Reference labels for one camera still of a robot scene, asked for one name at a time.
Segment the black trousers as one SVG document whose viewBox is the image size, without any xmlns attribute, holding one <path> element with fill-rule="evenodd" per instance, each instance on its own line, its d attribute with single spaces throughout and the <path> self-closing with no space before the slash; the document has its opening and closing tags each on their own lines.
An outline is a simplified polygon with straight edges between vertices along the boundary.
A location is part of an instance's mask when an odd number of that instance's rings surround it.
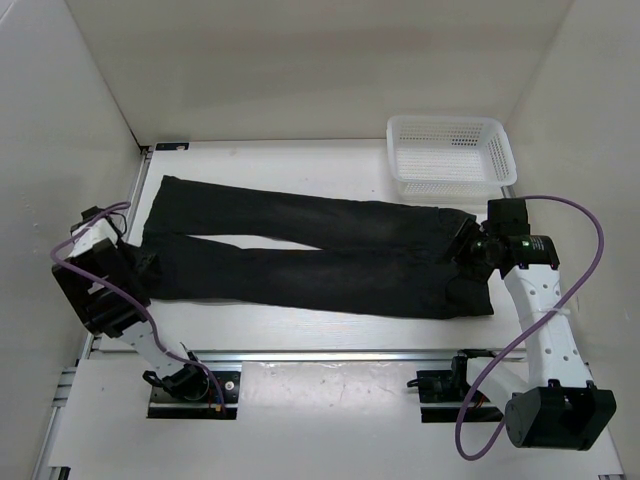
<svg viewBox="0 0 640 480">
<path fill-rule="evenodd" d="M 143 228 L 157 300 L 235 300 L 418 319 L 493 313 L 444 253 L 464 211 L 165 177 Z"/>
</svg>

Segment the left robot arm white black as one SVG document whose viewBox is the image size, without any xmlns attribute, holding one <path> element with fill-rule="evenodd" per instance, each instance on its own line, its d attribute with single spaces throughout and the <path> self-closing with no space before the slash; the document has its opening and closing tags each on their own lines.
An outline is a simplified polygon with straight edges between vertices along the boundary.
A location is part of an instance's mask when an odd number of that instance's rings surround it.
<svg viewBox="0 0 640 480">
<path fill-rule="evenodd" d="M 132 347 L 147 362 L 147 383 L 186 402 L 211 399 L 219 386 L 213 373 L 183 344 L 164 341 L 149 311 L 125 228 L 113 220 L 130 206 L 84 211 L 69 238 L 51 250 L 51 272 L 87 331 Z"/>
</svg>

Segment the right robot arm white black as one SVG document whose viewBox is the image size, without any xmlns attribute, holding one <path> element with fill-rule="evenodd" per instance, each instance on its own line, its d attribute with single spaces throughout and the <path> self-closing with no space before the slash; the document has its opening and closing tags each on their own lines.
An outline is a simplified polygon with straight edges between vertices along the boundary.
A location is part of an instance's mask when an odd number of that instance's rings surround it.
<svg viewBox="0 0 640 480">
<path fill-rule="evenodd" d="M 489 451 L 483 447 L 470 454 L 462 445 L 462 426 L 477 394 L 501 412 L 496 430 L 507 433 L 517 448 L 587 451 L 617 408 L 613 392 L 595 385 L 564 310 L 599 266 L 605 247 L 603 228 L 587 208 L 570 204 L 591 221 L 597 247 L 587 270 L 562 291 L 555 245 L 548 236 L 532 234 L 526 202 L 524 197 L 489 201 L 486 220 L 465 221 L 445 255 L 477 279 L 499 272 L 522 330 L 499 353 L 469 358 L 449 375 L 450 390 L 463 399 L 454 442 L 468 461 Z"/>
</svg>

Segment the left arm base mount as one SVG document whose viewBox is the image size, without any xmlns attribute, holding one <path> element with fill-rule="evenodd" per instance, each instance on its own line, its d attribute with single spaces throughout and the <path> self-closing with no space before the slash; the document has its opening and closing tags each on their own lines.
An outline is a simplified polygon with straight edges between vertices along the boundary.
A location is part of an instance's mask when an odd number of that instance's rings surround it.
<svg viewBox="0 0 640 480">
<path fill-rule="evenodd" d="M 151 386 L 149 419 L 235 420 L 241 390 L 241 372 L 213 371 L 216 384 L 199 368 L 185 366 L 173 376 L 160 379 L 147 370 L 142 378 Z"/>
</svg>

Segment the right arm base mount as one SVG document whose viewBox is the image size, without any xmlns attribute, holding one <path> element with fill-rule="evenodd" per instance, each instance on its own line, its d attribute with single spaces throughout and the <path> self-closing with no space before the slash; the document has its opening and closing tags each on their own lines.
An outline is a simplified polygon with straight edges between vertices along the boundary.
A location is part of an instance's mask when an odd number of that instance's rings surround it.
<svg viewBox="0 0 640 480">
<path fill-rule="evenodd" d="M 457 352 L 446 369 L 419 370 L 406 383 L 418 394 L 423 424 L 455 424 L 459 407 L 469 384 L 466 381 L 467 363 L 475 358 L 494 358 L 489 350 L 464 349 Z M 476 392 L 466 410 L 464 421 L 469 423 L 499 423 L 503 414 L 492 406 L 482 393 Z"/>
</svg>

